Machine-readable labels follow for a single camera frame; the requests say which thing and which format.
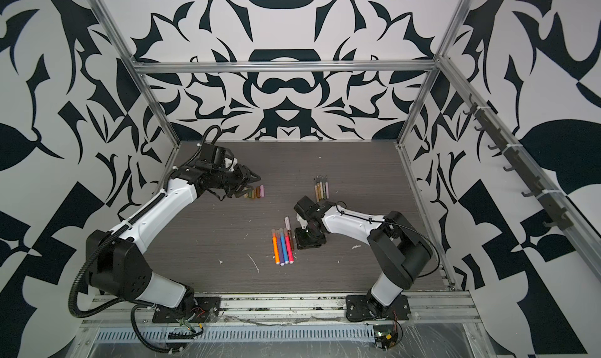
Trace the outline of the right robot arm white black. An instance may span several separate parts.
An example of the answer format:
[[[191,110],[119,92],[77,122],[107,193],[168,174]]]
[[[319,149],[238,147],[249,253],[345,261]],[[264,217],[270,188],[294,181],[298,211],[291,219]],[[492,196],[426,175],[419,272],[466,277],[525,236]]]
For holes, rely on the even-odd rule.
[[[368,293],[368,301],[381,308],[391,306],[404,290],[410,289],[437,256],[430,240],[400,212],[369,215],[352,211],[341,202],[314,202],[307,196],[297,202],[294,212],[300,223],[295,230],[299,249],[325,245],[328,234],[369,245],[381,273]]]

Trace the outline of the dark red marker pen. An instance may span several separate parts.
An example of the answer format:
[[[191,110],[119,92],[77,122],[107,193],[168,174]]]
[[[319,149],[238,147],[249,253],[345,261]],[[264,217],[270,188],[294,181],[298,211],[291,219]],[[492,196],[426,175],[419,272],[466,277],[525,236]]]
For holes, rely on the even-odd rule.
[[[292,234],[292,231],[290,229],[287,230],[287,234],[288,234],[289,241],[290,241],[290,249],[291,249],[292,252],[294,252],[295,245],[294,245],[294,236]]]

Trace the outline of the lilac pink marker pen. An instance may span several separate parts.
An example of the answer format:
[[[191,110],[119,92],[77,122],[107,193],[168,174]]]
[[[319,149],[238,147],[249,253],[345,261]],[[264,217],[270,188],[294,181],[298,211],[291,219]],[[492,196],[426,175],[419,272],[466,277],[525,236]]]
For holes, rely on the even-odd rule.
[[[325,178],[324,180],[324,189],[325,189],[325,197],[326,199],[330,198],[330,187],[329,187],[329,181],[327,178]]]

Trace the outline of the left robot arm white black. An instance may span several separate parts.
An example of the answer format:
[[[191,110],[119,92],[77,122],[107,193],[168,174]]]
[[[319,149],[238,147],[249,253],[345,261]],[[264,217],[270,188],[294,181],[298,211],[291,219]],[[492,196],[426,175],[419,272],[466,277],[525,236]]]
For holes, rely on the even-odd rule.
[[[107,232],[96,231],[86,242],[86,261],[69,295],[70,312],[89,317],[77,305],[83,284],[114,295],[114,302],[163,306],[180,313],[193,307],[191,287],[155,273],[144,254],[158,234],[184,208],[205,193],[240,198],[253,190],[260,176],[239,164],[233,152],[213,143],[200,145],[184,164],[167,176],[159,193],[138,212]]]

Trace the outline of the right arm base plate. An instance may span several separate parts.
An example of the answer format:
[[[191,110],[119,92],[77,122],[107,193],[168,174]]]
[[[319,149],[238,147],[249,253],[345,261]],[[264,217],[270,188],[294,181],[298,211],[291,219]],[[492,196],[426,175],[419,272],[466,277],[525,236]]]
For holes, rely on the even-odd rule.
[[[389,306],[383,306],[371,294],[348,295],[345,302],[345,317],[354,323],[368,320],[408,320],[411,314],[405,295],[398,295]]]

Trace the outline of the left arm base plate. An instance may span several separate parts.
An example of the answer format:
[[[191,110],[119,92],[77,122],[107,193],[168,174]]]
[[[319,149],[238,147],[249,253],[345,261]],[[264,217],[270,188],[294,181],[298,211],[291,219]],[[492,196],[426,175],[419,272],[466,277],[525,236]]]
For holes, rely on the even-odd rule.
[[[186,300],[182,307],[158,307],[153,314],[154,324],[173,324],[185,320],[191,324],[207,322],[217,317],[222,299],[218,296],[201,296]]]

